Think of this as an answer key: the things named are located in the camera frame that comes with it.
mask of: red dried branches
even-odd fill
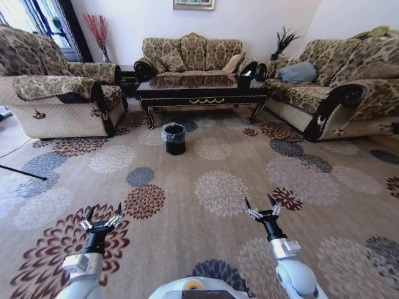
[[[90,29],[95,37],[97,45],[99,45],[103,55],[109,61],[107,55],[107,48],[105,47],[105,40],[107,38],[107,23],[104,16],[97,16],[95,14],[83,14],[86,26]]]

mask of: coffee table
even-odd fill
[[[256,104],[250,121],[267,103],[267,88],[252,80],[247,88],[238,88],[234,75],[167,75],[156,76],[137,88],[136,98],[148,118],[148,128],[154,128],[150,109],[156,107],[188,107]]]

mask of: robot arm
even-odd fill
[[[122,221],[122,206],[109,221],[92,223],[94,207],[79,224],[89,234],[86,248],[81,254],[65,258],[62,268],[69,271],[70,285],[63,289],[57,299],[102,299],[99,281],[105,252],[105,237]]]
[[[280,215],[280,205],[270,195],[267,195],[273,210],[257,212],[251,209],[245,198],[246,214],[264,225],[267,232],[267,240],[272,246],[272,251],[277,259],[276,274],[281,285],[286,289],[290,299],[321,298],[327,299],[327,295],[317,283],[313,271],[304,263],[295,260],[294,257],[300,251],[297,241],[288,241],[287,236],[277,224]]]

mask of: white wall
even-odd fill
[[[321,0],[300,51],[314,39],[346,39],[382,25],[399,30],[399,0]]]
[[[82,14],[102,14],[108,21],[107,44],[112,62],[132,65],[142,56],[144,37],[181,37],[197,32],[206,38],[237,38],[247,56],[269,60],[276,32],[283,26],[304,35],[320,0],[215,0],[214,11],[172,10],[172,0],[72,0],[95,61],[101,54]],[[295,41],[285,52],[296,54]]]

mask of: floral patterned carpet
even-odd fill
[[[250,113],[159,111],[148,130],[132,105],[113,138],[30,140],[2,158],[48,180],[0,169],[0,298],[55,298],[67,285],[63,259],[87,240],[79,220],[92,206],[96,221],[107,219],[119,202],[125,218],[107,237],[104,298],[147,298],[189,275],[286,298],[266,233],[244,213],[245,196],[269,208],[267,192],[330,298],[399,298],[397,144],[309,143],[267,112],[248,124]],[[187,130],[181,156],[160,138],[172,120]],[[0,129],[2,144],[9,130]]]

